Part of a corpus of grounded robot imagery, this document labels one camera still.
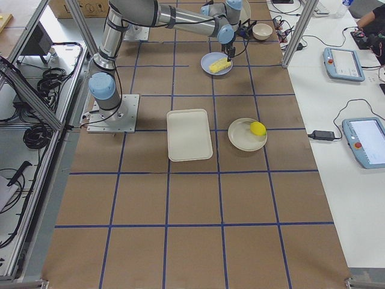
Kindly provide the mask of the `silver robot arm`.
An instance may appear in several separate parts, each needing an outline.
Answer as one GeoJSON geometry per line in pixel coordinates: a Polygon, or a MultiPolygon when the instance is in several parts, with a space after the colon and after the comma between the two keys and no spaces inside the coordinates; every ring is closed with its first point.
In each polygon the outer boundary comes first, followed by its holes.
{"type": "Polygon", "coordinates": [[[88,126],[128,131],[136,112],[123,96],[116,60],[124,39],[134,41],[149,28],[176,29],[214,37],[231,60],[242,1],[209,2],[196,13],[158,1],[110,1],[102,42],[89,66],[88,91],[97,104],[88,126]]]}

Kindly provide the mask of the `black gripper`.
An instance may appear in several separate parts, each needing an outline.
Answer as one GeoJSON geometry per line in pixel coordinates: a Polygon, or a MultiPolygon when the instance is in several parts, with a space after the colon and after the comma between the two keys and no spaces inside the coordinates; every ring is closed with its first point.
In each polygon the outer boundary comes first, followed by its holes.
{"type": "Polygon", "coordinates": [[[221,51],[226,54],[227,62],[230,61],[230,58],[234,58],[236,55],[236,48],[234,47],[233,42],[222,44],[221,51]]]}

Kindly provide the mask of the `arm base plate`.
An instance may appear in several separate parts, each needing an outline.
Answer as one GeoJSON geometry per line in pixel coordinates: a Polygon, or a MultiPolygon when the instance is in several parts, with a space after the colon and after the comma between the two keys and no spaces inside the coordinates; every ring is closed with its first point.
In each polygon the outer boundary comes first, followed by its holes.
{"type": "Polygon", "coordinates": [[[126,42],[148,41],[150,28],[129,25],[123,38],[126,42]]]}
{"type": "Polygon", "coordinates": [[[122,104],[117,113],[114,110],[106,112],[99,109],[96,101],[94,101],[93,110],[96,113],[90,114],[90,124],[87,125],[89,133],[134,133],[137,121],[137,113],[140,96],[123,95],[122,104]]]}

